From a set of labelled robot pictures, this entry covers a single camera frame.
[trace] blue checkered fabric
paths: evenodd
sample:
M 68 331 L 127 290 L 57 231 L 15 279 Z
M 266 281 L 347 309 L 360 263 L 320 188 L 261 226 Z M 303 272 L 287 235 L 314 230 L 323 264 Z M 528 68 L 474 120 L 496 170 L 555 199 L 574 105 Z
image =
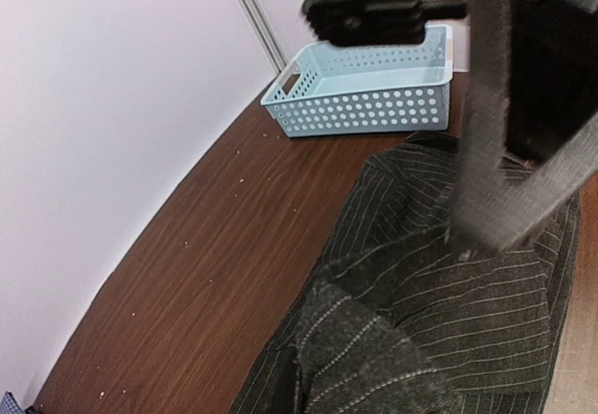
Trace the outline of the blue checkered fabric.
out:
M 23 414 L 12 393 L 5 393 L 0 402 L 0 414 Z

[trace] dark wood surface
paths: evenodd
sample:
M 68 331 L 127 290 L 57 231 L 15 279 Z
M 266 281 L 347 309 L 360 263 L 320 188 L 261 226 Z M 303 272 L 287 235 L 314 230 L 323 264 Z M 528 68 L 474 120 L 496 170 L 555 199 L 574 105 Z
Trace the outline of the dark wood surface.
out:
M 454 135 L 466 81 L 453 81 Z M 227 413 L 364 159 L 403 138 L 289 140 L 253 102 L 107 280 L 36 405 L 46 414 Z M 584 202 L 596 206 L 592 191 Z M 586 250 L 584 260 L 597 253 Z

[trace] dark gray garment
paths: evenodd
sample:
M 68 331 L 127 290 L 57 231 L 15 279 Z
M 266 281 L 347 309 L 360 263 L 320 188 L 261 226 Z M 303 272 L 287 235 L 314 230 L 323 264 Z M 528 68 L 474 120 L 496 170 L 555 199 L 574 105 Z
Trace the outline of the dark gray garment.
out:
M 446 245 L 454 145 L 440 143 L 367 160 L 233 414 L 542 412 L 577 200 L 527 250 L 456 256 Z M 505 174 L 515 183 L 530 171 L 505 160 Z

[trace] metal strip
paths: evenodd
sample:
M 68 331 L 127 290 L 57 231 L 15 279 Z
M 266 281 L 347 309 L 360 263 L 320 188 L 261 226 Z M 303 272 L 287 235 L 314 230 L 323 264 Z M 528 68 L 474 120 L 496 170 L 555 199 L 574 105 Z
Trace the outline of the metal strip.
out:
M 260 39 L 262 46 L 272 63 L 272 66 L 280 73 L 287 64 L 287 58 L 278 42 L 274 29 L 263 13 L 258 0 L 239 0 L 245 10 L 249 22 Z

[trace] light blue plastic basket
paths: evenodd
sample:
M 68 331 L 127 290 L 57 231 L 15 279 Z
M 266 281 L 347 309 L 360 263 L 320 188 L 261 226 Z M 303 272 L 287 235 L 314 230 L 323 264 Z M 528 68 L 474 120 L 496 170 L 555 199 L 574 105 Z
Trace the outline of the light blue plastic basket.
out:
M 426 29 L 416 47 L 309 45 L 270 86 L 262 105 L 289 137 L 445 130 L 452 28 Z

